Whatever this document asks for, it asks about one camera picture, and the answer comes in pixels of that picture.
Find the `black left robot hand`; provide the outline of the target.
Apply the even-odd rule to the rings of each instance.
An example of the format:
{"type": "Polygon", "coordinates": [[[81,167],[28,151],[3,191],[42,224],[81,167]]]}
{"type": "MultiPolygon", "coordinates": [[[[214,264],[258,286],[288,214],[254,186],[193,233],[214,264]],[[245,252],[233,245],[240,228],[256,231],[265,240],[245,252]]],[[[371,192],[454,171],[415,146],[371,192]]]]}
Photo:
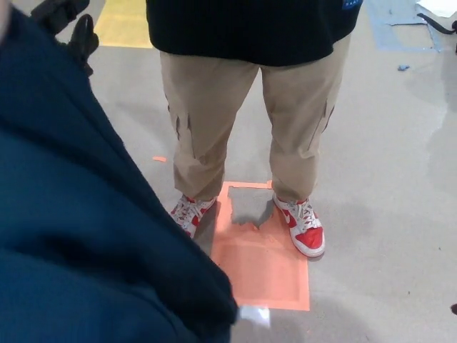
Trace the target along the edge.
{"type": "Polygon", "coordinates": [[[86,72],[93,74],[89,57],[99,47],[99,37],[94,32],[94,20],[90,14],[81,14],[90,4],[89,0],[45,0],[31,10],[30,17],[52,37],[56,38],[71,22],[77,20],[67,43],[57,43],[65,48],[74,61],[86,72]]]}

